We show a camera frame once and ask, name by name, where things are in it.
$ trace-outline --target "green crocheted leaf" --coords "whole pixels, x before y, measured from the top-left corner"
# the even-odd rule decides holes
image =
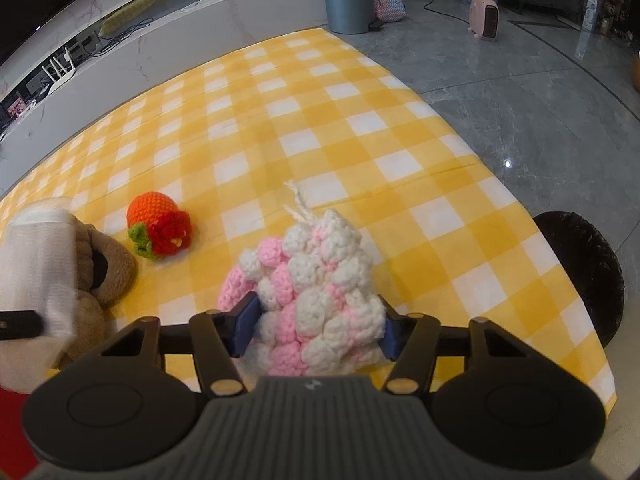
[[[146,234],[146,225],[144,222],[138,222],[131,226],[129,229],[129,238],[135,243],[134,250],[138,256],[149,258],[150,260],[158,259],[154,254],[153,244]]]
[[[149,258],[150,260],[158,259],[154,254],[151,240],[148,240],[146,243],[136,244],[135,251],[138,256],[142,256],[143,258]]]
[[[146,225],[144,222],[137,222],[129,228],[129,238],[133,240],[135,244],[145,243],[149,241],[149,237],[146,235]]]

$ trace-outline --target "crocheted bobble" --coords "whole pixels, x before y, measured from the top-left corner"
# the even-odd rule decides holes
[[[324,280],[324,266],[316,254],[299,253],[292,256],[287,269],[293,289],[298,293],[310,286],[319,285]]]
[[[242,370],[251,377],[266,375],[271,368],[272,347],[257,341],[251,342],[240,359]]]
[[[344,292],[341,291],[340,288],[335,285],[335,283],[327,283],[324,290],[326,290],[334,298],[335,307],[337,310],[342,310],[347,304],[346,300],[344,299]]]
[[[378,343],[354,348],[340,361],[340,374],[353,374],[360,368],[383,361],[384,356]]]
[[[280,264],[271,273],[271,283],[276,293],[276,300],[281,305],[287,305],[293,301],[295,291],[293,290],[293,282],[289,274],[287,264]]]
[[[264,310],[281,310],[282,306],[276,299],[276,291],[273,287],[273,283],[266,276],[258,282],[258,287],[255,290],[258,293],[258,298],[262,303]]]
[[[226,276],[218,296],[218,310],[228,312],[236,306],[244,295],[254,288],[255,282],[248,280],[239,265],[234,266]]]
[[[279,344],[293,343],[296,340],[296,304],[289,303],[282,309],[276,327],[276,341]]]
[[[312,339],[302,349],[300,357],[308,365],[307,375],[329,375],[340,365],[340,356],[321,337]]]
[[[385,307],[380,298],[375,294],[364,298],[359,290],[350,292],[345,298],[351,307],[350,341],[354,345],[364,345],[382,338]]]
[[[303,253],[306,244],[311,239],[311,227],[306,224],[295,224],[289,229],[282,239],[282,253],[289,258]]]
[[[349,349],[351,327],[350,314],[339,314],[326,322],[322,331],[322,338],[327,346],[338,356],[342,357]]]
[[[303,337],[319,335],[334,310],[334,298],[327,291],[319,286],[304,290],[296,300],[296,331]]]
[[[288,258],[282,253],[282,240],[279,238],[265,238],[258,245],[257,256],[265,267],[275,269]]]
[[[258,251],[245,249],[240,253],[238,265],[248,280],[259,282],[262,277],[262,265],[258,259]]]
[[[278,346],[271,352],[269,375],[299,377],[306,371],[306,364],[300,358],[300,343],[294,341]]]
[[[362,235],[334,210],[329,209],[324,213],[318,228],[324,233],[320,255],[327,263],[339,263],[358,251]]]
[[[331,282],[341,292],[370,287],[371,261],[366,253],[358,249],[353,256],[341,261],[331,276]]]
[[[276,346],[279,312],[265,312],[255,325],[256,339],[267,346]]]

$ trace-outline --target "stuffed animal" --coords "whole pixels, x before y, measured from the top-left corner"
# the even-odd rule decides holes
[[[136,277],[136,259],[118,241],[76,219],[78,300],[76,339],[61,355],[63,368],[105,339],[103,310],[124,295]]]
[[[264,309],[239,359],[243,378],[349,374],[379,362],[385,307],[360,232],[333,209],[316,216],[294,184],[298,221],[283,238],[245,249],[218,297],[231,310],[254,290]]]
[[[136,254],[156,260],[191,245],[191,219],[165,194],[149,191],[133,199],[127,209],[129,238]]]

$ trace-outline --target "pink space heater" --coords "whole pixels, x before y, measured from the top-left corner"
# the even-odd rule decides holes
[[[472,0],[469,7],[469,30],[474,38],[495,40],[498,33],[498,5],[493,0]]]

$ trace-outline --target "red crocheted flower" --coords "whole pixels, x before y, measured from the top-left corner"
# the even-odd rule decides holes
[[[171,256],[191,245],[191,219],[186,211],[164,213],[148,228],[156,256]]]

